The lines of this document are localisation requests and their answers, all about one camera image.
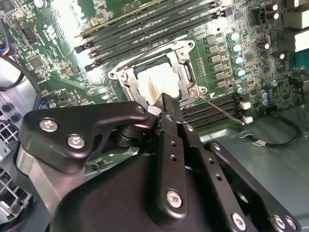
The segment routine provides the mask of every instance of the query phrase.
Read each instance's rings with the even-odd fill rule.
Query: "black plastic part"
[[[98,147],[103,149],[114,129],[125,124],[140,124],[148,118],[148,112],[133,101],[38,110],[25,115],[19,136],[26,152],[60,172],[74,173],[91,159],[96,136],[102,135]],[[42,130],[40,122],[44,119],[55,121],[58,129]],[[71,135],[82,137],[84,147],[69,146],[67,139]]]

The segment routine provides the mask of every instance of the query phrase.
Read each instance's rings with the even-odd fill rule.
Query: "chip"
[[[256,34],[261,34],[263,32],[263,27],[259,27],[256,29]]]
[[[205,38],[207,44],[213,44],[217,42],[217,37],[215,35],[210,35]]]
[[[214,78],[219,81],[225,78],[225,73],[224,72],[219,72],[217,74],[214,75]]]
[[[31,58],[29,62],[34,69],[38,69],[44,65],[40,57]]]
[[[16,7],[13,5],[11,0],[1,0],[0,9],[4,10],[5,13],[8,13],[12,10],[15,10]]]
[[[239,19],[241,19],[241,18],[242,18],[241,12],[236,12],[236,13],[234,14],[234,19],[235,19],[235,20],[239,20]]]
[[[264,68],[263,68],[263,72],[264,73],[268,73],[270,71],[270,67],[269,66],[265,66]]]
[[[208,52],[209,52],[210,54],[214,54],[214,53],[219,52],[219,46],[218,46],[218,45],[210,46],[210,47],[208,47],[207,49],[208,49]]]
[[[225,80],[217,81],[216,84],[217,84],[218,88],[222,88],[222,87],[227,86],[227,83],[226,83]]]
[[[222,63],[214,64],[214,65],[212,66],[212,69],[213,69],[215,72],[221,71],[221,70],[223,69],[223,65],[222,65]]]
[[[221,56],[220,56],[220,54],[213,55],[213,56],[210,57],[210,59],[211,59],[212,63],[217,63],[221,60]]]
[[[251,95],[255,95],[256,94],[256,90],[255,89],[253,89],[253,90],[251,90]]]
[[[251,53],[248,53],[248,54],[245,55],[245,60],[246,61],[250,61],[252,59],[253,59],[253,55]]]

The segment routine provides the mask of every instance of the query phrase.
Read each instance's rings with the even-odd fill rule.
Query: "cable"
[[[14,232],[18,228],[20,228],[26,222],[28,217],[31,215],[33,207],[34,207],[34,199],[33,197],[31,197],[28,206],[21,211],[21,213],[15,220],[0,225],[0,232]]]
[[[34,101],[34,105],[33,105],[33,109],[36,110],[39,108],[40,103],[41,103],[41,89],[38,85],[38,83],[33,79],[33,77],[25,70],[23,69],[19,64],[17,64],[14,60],[12,60],[9,57],[5,57],[4,55],[0,54],[0,58],[4,59],[5,61],[9,62],[11,65],[13,65],[15,68],[17,68],[28,80],[29,82],[32,84],[32,86],[34,87],[34,90],[37,94],[35,101]]]
[[[18,86],[22,82],[24,77],[25,77],[24,74],[21,72],[18,79],[12,85],[10,85],[8,87],[0,87],[0,91],[7,91],[9,89],[12,89],[12,88]]]
[[[282,121],[283,123],[285,123],[286,125],[292,127],[294,130],[295,130],[295,136],[285,142],[285,143],[282,143],[282,144],[270,144],[270,143],[265,143],[264,146],[265,147],[269,147],[269,148],[283,148],[283,147],[287,147],[287,146],[290,146],[294,143],[296,143],[302,136],[302,131],[301,131],[301,128],[295,124],[294,122],[292,122],[291,120],[287,119],[287,118],[284,118],[280,115],[278,115],[277,113],[274,113],[274,112],[271,112],[270,113],[275,119],[278,119],[280,121]],[[257,142],[257,141],[260,141],[260,139],[254,137],[253,135],[249,135],[248,137],[250,137],[250,139],[253,141],[253,142]]]
[[[9,52],[9,49],[10,49],[10,44],[9,44],[8,36],[7,36],[6,31],[5,31],[5,29],[4,29],[2,20],[0,20],[0,30],[1,30],[1,32],[2,32],[2,34],[3,34],[4,43],[5,43],[5,48],[1,48],[1,49],[0,49],[0,52],[6,52],[6,53],[8,53],[8,52]]]

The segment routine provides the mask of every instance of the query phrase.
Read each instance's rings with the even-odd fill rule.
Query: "integrated circuit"
[[[0,9],[4,10],[5,13],[8,13],[12,10],[15,10],[16,7],[11,0],[0,0]]]
[[[30,62],[30,64],[32,65],[32,67],[34,69],[38,69],[38,68],[44,66],[44,63],[42,62],[42,60],[41,60],[41,58],[39,56],[31,58],[29,60],[29,62]]]

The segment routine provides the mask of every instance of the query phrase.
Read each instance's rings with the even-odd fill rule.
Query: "motherboard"
[[[10,55],[33,74],[40,108],[177,98],[201,133],[300,102],[303,66],[280,42],[273,0],[0,0]]]

